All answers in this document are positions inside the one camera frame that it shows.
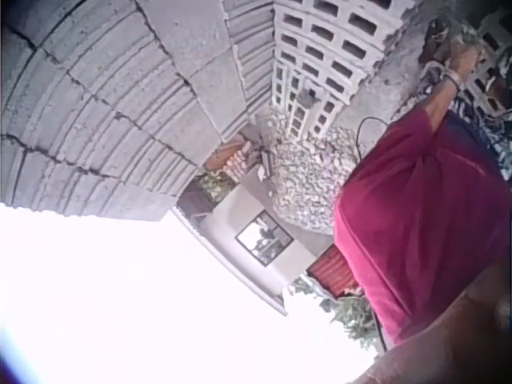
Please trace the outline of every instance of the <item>bracelet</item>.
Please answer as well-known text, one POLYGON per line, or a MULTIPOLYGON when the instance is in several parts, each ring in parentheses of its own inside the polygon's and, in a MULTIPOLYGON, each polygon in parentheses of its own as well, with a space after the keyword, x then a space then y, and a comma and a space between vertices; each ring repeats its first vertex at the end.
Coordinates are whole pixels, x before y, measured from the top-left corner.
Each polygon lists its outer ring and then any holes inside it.
POLYGON ((457 88, 457 92, 460 92, 462 84, 464 83, 461 77, 452 69, 447 69, 445 72, 445 78, 450 80, 453 84, 455 84, 455 88, 457 88))

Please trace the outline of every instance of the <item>white wall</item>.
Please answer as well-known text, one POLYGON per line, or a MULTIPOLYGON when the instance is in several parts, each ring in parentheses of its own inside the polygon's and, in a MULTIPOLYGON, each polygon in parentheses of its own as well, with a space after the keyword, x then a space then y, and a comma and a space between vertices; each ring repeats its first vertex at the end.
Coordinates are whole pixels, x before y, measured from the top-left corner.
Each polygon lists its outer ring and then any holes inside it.
POLYGON ((201 232, 231 264, 265 292, 276 295, 304 272, 316 256, 293 240, 268 266, 256 260, 238 243, 236 236, 263 210, 263 204, 239 185, 201 223, 201 232))

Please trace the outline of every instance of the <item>person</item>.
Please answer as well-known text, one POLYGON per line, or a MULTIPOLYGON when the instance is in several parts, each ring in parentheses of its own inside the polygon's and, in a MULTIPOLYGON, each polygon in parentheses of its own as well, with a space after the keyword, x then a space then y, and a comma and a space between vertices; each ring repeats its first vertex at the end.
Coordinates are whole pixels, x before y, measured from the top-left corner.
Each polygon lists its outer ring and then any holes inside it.
POLYGON ((426 69, 426 98, 387 128, 335 203, 334 243, 396 345, 357 383, 467 381, 484 377, 475 363, 510 359, 492 319, 510 292, 512 193, 486 134, 495 126, 478 128, 486 120, 458 95, 480 60, 453 40, 449 68, 426 69))

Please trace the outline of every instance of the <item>hand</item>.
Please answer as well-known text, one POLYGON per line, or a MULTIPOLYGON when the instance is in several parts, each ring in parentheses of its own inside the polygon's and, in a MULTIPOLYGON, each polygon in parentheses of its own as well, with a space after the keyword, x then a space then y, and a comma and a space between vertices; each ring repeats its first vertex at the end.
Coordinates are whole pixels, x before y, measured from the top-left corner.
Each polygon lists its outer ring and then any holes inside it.
POLYGON ((466 82, 471 71, 482 59, 483 50, 478 46, 470 46, 457 39, 451 41, 450 68, 457 72, 466 82))

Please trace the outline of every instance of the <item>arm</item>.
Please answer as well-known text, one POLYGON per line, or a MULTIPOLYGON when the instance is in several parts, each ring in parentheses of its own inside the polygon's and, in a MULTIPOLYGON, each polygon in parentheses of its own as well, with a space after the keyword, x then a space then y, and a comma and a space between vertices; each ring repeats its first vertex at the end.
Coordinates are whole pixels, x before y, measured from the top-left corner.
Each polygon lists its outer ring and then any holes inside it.
MULTIPOLYGON (((454 41, 452 51, 454 52, 454 59, 450 64, 450 68, 465 82, 478 63, 479 50, 454 41)), ((439 129, 441 121, 444 119, 450 103, 456 94, 456 85, 451 80, 445 78, 432 90, 428 98, 419 103, 418 107, 423 108, 429 115, 430 127, 434 133, 439 129)))

